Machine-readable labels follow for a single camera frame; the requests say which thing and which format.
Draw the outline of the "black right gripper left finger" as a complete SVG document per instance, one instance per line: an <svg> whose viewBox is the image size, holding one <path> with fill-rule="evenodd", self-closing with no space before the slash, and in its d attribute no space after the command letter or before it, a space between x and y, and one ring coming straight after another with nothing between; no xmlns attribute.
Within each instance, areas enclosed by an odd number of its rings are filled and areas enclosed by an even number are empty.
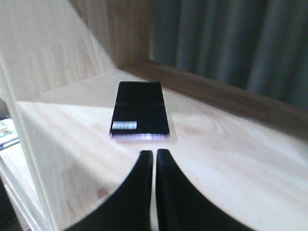
<svg viewBox="0 0 308 231"><path fill-rule="evenodd" d="M149 231L153 153L141 151L129 175L96 210L68 231Z"/></svg>

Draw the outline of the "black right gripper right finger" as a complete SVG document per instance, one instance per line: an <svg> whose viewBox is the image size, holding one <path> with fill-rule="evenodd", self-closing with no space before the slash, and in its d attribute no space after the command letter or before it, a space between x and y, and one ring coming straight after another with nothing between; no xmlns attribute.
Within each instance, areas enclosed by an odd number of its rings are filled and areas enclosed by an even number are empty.
<svg viewBox="0 0 308 231"><path fill-rule="evenodd" d="M156 159L156 207L161 231L248 231L250 228L204 197L167 149Z"/></svg>

